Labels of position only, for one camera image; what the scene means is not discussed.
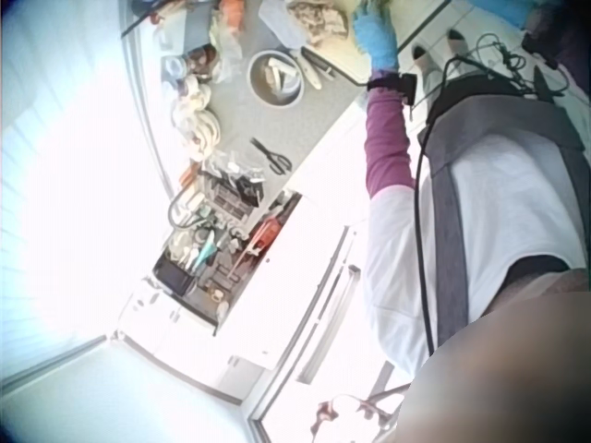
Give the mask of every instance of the orange item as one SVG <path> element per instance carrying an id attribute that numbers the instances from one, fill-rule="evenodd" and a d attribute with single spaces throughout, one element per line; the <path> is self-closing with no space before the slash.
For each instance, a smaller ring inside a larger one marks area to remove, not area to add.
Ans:
<path id="1" fill-rule="evenodd" d="M 222 0 L 220 10 L 226 19 L 228 28 L 232 32 L 239 32 L 242 29 L 244 18 L 244 0 Z"/>
<path id="2" fill-rule="evenodd" d="M 259 237 L 258 242 L 256 243 L 256 247 L 260 247 L 261 249 L 264 249 L 264 248 L 268 247 L 269 245 L 271 245 L 271 243 L 273 243 L 275 238 L 277 238 L 277 235 L 279 235 L 281 228 L 282 228 L 282 226 L 281 226 L 281 224 L 279 224 L 277 219 L 272 218 L 272 219 L 266 220 L 263 223 L 263 225 L 259 228 L 260 237 Z"/>
<path id="3" fill-rule="evenodd" d="M 178 179 L 178 183 L 182 187 L 187 186 L 190 182 L 192 182 L 199 171 L 199 164 L 195 162 L 191 162 L 188 168 L 185 169 L 183 174 Z"/>

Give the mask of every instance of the black scissors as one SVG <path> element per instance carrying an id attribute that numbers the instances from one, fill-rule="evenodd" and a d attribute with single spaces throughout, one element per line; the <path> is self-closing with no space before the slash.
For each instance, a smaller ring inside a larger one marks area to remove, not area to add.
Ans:
<path id="1" fill-rule="evenodd" d="M 267 160 L 269 160 L 269 167 L 274 173 L 277 175 L 286 175 L 287 173 L 292 172 L 293 165 L 287 157 L 276 152 L 271 152 L 255 138 L 251 138 L 250 143 L 252 143 L 255 148 L 265 154 L 265 157 L 267 157 Z"/>

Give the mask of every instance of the white wall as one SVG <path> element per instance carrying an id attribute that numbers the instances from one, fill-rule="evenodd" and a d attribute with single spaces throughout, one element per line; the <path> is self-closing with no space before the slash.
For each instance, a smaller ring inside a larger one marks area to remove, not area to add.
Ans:
<path id="1" fill-rule="evenodd" d="M 104 334 L 168 233 L 118 0 L 2 16 L 0 378 Z"/>
<path id="2" fill-rule="evenodd" d="M 248 443 L 240 408 L 110 342 L 9 394 L 6 428 L 22 443 Z"/>

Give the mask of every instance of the black wristband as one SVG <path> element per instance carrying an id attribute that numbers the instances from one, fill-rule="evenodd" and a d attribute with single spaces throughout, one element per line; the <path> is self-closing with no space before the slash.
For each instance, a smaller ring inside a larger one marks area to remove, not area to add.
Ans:
<path id="1" fill-rule="evenodd" d="M 392 73 L 386 77 L 375 78 L 368 83 L 368 90 L 373 90 L 374 88 L 400 90 L 400 76 L 398 73 Z"/>
<path id="2" fill-rule="evenodd" d="M 404 103 L 409 106 L 415 105 L 416 96 L 416 75 L 392 73 L 386 77 L 375 78 L 368 83 L 368 90 L 375 88 L 386 88 L 396 90 L 404 97 Z"/>

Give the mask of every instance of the white lab coat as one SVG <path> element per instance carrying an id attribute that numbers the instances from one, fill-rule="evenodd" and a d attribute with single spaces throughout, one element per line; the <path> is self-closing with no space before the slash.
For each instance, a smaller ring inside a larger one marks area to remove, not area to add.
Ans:
<path id="1" fill-rule="evenodd" d="M 482 316 L 519 258 L 550 255 L 585 267 L 585 238 L 558 147 L 540 136 L 488 135 L 452 166 L 461 206 L 469 321 Z M 428 305 L 436 338 L 435 233 L 431 181 L 421 187 Z M 365 295 L 369 322 L 388 359 L 414 376 L 428 358 L 421 311 L 414 190 L 382 189 L 370 203 Z"/>

